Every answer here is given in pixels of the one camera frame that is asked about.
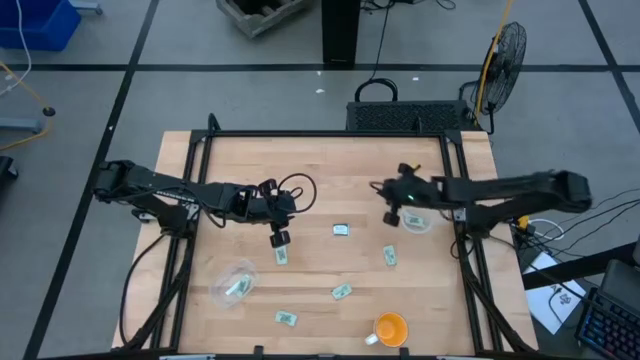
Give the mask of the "orange mug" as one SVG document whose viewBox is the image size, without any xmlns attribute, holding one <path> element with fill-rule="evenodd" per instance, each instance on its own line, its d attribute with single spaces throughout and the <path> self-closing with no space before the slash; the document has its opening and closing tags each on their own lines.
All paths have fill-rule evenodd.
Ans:
<svg viewBox="0 0 640 360">
<path fill-rule="evenodd" d="M 374 322 L 373 332 L 365 338 L 366 345 L 381 343 L 387 347 L 402 346 L 409 335 L 406 320 L 398 313 L 387 312 Z"/>
</svg>

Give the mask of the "clear plastic container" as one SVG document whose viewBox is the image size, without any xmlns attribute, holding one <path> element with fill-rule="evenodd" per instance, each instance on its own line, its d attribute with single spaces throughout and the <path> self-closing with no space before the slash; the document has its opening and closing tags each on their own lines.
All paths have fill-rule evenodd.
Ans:
<svg viewBox="0 0 640 360">
<path fill-rule="evenodd" d="M 244 297 L 238 297 L 234 294 L 227 296 L 225 292 L 244 275 L 252 277 L 251 289 Z M 241 259 L 227 266 L 215 279 L 213 285 L 209 288 L 209 293 L 216 306 L 221 309 L 228 309 L 243 301 L 249 293 L 254 289 L 259 281 L 259 274 L 253 262 L 247 259 Z"/>
<path fill-rule="evenodd" d="M 419 217 L 423 218 L 424 219 L 424 223 L 425 223 L 425 227 L 424 228 L 420 228 L 420 227 L 414 227 L 414 226 L 407 225 L 404 222 L 404 218 L 406 216 L 408 216 L 408 215 L 419 216 Z M 421 234 L 428 233 L 432 228 L 432 220 L 431 220 L 430 215 L 428 213 L 425 213 L 425 212 L 422 212 L 422 211 L 403 208 L 401 210 L 400 218 L 401 218 L 402 227 L 407 232 L 415 234 L 415 235 L 421 235 Z"/>
</svg>

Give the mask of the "grey crate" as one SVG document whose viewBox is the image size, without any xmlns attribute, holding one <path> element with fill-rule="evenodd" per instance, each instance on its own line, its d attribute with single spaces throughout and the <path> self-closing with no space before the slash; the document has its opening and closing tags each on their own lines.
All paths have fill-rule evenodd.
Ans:
<svg viewBox="0 0 640 360">
<path fill-rule="evenodd" d="M 248 38 L 255 38 L 311 7 L 314 0 L 215 0 L 218 9 Z"/>
</svg>

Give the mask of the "black mesh computer case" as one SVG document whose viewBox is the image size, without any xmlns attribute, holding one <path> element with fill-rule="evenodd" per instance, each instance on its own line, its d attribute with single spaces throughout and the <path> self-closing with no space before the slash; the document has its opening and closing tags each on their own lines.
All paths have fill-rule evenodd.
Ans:
<svg viewBox="0 0 640 360">
<path fill-rule="evenodd" d="M 446 130 L 476 130 L 464 100 L 350 102 L 346 129 L 441 133 Z"/>
</svg>

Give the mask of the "black pillar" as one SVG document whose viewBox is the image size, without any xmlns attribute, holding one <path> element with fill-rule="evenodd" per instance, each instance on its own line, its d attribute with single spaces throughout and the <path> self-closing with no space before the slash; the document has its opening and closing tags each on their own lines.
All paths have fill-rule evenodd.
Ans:
<svg viewBox="0 0 640 360">
<path fill-rule="evenodd" d="M 355 64 L 360 0 L 321 0 L 322 51 L 325 64 Z"/>
</svg>

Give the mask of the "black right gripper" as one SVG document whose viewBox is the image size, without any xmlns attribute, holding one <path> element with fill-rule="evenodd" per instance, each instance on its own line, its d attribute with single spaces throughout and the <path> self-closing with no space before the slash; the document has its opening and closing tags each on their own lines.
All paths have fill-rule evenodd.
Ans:
<svg viewBox="0 0 640 360">
<path fill-rule="evenodd" d="M 445 204 L 435 183 L 427 182 L 416 175 L 416 171 L 406 163 L 398 166 L 397 178 L 385 179 L 382 182 L 381 196 L 390 210 L 383 216 L 387 225 L 398 226 L 398 211 L 402 206 L 444 210 Z"/>
</svg>

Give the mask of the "white printed paper sheet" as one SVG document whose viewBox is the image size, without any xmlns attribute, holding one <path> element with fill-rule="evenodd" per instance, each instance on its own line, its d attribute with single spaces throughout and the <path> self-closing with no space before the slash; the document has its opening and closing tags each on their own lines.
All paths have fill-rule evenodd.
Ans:
<svg viewBox="0 0 640 360">
<path fill-rule="evenodd" d="M 526 291 L 531 315 L 553 335 L 560 329 L 577 327 L 570 317 L 585 295 L 585 289 L 574 280 Z"/>
</svg>

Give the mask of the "black floor fan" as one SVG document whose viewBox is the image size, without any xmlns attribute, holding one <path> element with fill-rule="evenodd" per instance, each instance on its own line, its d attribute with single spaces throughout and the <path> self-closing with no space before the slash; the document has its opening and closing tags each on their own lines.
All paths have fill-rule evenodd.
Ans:
<svg viewBox="0 0 640 360">
<path fill-rule="evenodd" d="M 489 49 L 483 65 L 488 65 L 484 84 L 482 75 L 475 81 L 463 83 L 458 91 L 458 99 L 462 100 L 464 92 L 470 88 L 469 100 L 472 108 L 466 109 L 465 116 L 474 122 L 478 129 L 481 126 L 478 116 L 489 117 L 488 135 L 495 131 L 494 115 L 504 106 L 511 95 L 515 83 L 523 66 L 526 53 L 527 33 L 518 22 L 510 22 L 501 29 L 500 36 L 494 49 Z"/>
</svg>

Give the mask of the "black floor object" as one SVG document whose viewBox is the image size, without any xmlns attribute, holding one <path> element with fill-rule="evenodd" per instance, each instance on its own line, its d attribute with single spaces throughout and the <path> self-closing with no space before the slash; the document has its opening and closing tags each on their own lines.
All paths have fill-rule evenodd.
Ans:
<svg viewBox="0 0 640 360">
<path fill-rule="evenodd" d="M 19 176 L 14 159 L 9 156 L 0 156 L 0 180 L 15 180 Z"/>
</svg>

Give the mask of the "grey metal foot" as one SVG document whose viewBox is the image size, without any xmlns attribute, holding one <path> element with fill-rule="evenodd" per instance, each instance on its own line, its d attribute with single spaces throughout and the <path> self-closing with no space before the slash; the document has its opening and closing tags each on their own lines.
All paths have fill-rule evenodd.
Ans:
<svg viewBox="0 0 640 360">
<path fill-rule="evenodd" d="M 0 130 L 29 131 L 39 134 L 43 129 L 43 122 L 38 119 L 0 117 Z"/>
<path fill-rule="evenodd" d="M 103 14 L 103 9 L 98 1 L 94 0 L 69 0 L 69 3 L 77 10 L 93 12 L 98 16 Z"/>
</svg>

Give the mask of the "black aluminium table frame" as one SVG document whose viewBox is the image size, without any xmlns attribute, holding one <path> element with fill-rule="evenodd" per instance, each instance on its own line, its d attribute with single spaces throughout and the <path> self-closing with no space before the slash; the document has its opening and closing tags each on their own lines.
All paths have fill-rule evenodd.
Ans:
<svg viewBox="0 0 640 360">
<path fill-rule="evenodd" d="M 517 259 L 506 245 L 509 230 L 499 226 L 492 239 L 463 250 L 458 230 L 436 212 L 432 228 L 414 235 L 383 223 L 384 202 L 370 187 L 395 175 L 400 163 L 421 164 L 423 177 L 497 174 L 488 137 L 481 132 L 449 136 L 357 134 L 346 131 L 218 133 L 210 146 L 194 132 L 166 132 L 156 168 L 171 175 L 185 165 L 211 181 L 256 183 L 285 179 L 301 186 L 301 213 L 289 231 L 287 265 L 277 265 L 266 226 L 202 220 L 193 243 L 191 276 L 169 307 L 151 345 L 181 353 L 387 354 L 366 345 L 375 320 L 396 312 L 408 322 L 412 354 L 471 355 L 508 344 L 464 284 L 467 261 L 485 280 L 495 304 L 529 345 L 536 342 Z M 335 224 L 348 224 L 348 236 L 335 236 Z M 383 248 L 393 245 L 395 266 Z M 221 309 L 209 293 L 229 265 L 247 259 L 259 281 L 235 306 Z M 348 283 L 352 293 L 335 300 L 331 291 Z M 277 323 L 286 311 L 294 327 Z"/>
</svg>

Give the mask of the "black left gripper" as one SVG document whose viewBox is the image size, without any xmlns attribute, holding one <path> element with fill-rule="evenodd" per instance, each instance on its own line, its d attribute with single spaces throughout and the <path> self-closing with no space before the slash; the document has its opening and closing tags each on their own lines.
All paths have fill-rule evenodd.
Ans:
<svg viewBox="0 0 640 360">
<path fill-rule="evenodd" d="M 248 187 L 242 192 L 239 205 L 239 223 L 269 225 L 272 248 L 290 244 L 291 237 L 286 227 L 297 210 L 295 199 L 289 191 L 281 190 L 275 179 Z"/>
</svg>

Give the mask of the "black backlit keyboard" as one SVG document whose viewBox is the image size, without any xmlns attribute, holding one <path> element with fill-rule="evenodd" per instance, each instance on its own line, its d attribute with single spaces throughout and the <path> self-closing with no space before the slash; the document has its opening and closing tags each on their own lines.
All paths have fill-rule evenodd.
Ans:
<svg viewBox="0 0 640 360">
<path fill-rule="evenodd" d="M 592 288 L 575 338 L 608 360 L 640 360 L 640 308 Z"/>
</svg>

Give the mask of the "blue plastic bin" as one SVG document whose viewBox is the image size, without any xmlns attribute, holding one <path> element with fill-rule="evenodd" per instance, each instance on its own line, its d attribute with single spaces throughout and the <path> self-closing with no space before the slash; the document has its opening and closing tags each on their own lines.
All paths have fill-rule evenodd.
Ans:
<svg viewBox="0 0 640 360">
<path fill-rule="evenodd" d="M 81 22 L 69 0 L 0 0 L 0 47 L 23 47 L 19 14 L 29 50 L 63 50 Z"/>
</svg>

